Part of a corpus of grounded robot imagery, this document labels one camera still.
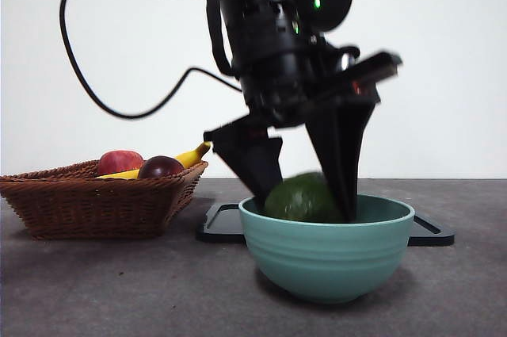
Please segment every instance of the gray table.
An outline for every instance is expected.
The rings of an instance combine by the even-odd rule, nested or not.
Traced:
[[[167,233],[141,241],[31,240],[2,203],[2,336],[506,336],[507,181],[362,180],[452,226],[451,247],[409,247],[382,287],[346,305],[293,298],[241,244],[194,231],[250,194],[204,179]]]

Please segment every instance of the black cable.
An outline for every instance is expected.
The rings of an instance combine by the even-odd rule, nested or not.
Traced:
[[[199,72],[206,74],[206,75],[220,81],[221,83],[229,86],[231,89],[241,92],[241,89],[239,89],[238,87],[231,85],[229,82],[221,79],[219,76],[214,75],[213,73],[211,73],[209,71],[201,69],[200,67],[190,67],[189,69],[187,69],[185,71],[185,73],[183,73],[183,75],[177,81],[174,88],[166,95],[166,97],[164,99],[162,99],[162,101],[160,103],[158,103],[152,109],[149,109],[144,113],[137,113],[137,114],[132,114],[132,115],[126,114],[126,113],[118,113],[114,109],[111,109],[110,107],[108,107],[103,101],[101,101],[98,98],[98,96],[93,92],[91,87],[86,82],[86,79],[83,76],[81,69],[79,69],[78,62],[76,61],[76,59],[74,57],[74,53],[72,52],[71,43],[69,41],[69,36],[67,34],[67,24],[65,22],[66,7],[67,7],[67,0],[61,0],[60,8],[59,8],[59,22],[60,22],[60,31],[62,32],[63,44],[65,45],[65,50],[67,51],[67,55],[68,55],[69,60],[71,62],[72,68],[74,69],[74,72],[77,75],[82,87],[85,89],[86,93],[90,96],[90,98],[92,98],[92,100],[95,102],[95,104],[98,105],[101,109],[103,109],[106,113],[109,113],[115,117],[121,117],[123,119],[139,119],[141,117],[147,117],[147,116],[151,115],[152,113],[158,111],[161,107],[163,107],[173,97],[173,95],[176,94],[178,89],[181,87],[181,84],[185,81],[187,76],[192,71],[199,71]]]

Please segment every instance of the yellow banana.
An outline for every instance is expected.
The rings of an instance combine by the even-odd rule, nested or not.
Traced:
[[[133,169],[118,173],[104,174],[103,176],[98,176],[97,178],[123,178],[125,180],[131,180],[133,178],[137,178],[138,174],[139,169]]]
[[[175,159],[181,163],[181,165],[187,169],[196,165],[202,157],[209,151],[212,144],[209,141],[204,141],[192,151],[183,152],[176,156]]]

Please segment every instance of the black plastic tray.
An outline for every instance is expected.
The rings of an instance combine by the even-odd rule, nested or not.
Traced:
[[[455,232],[416,213],[409,246],[451,246]],[[238,204],[214,204],[196,237],[204,242],[245,243]]]

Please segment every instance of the fruit basket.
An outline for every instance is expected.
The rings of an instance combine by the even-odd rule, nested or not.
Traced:
[[[0,177],[0,194],[34,239],[151,238],[193,198],[201,161],[163,178],[95,178],[98,160]]]

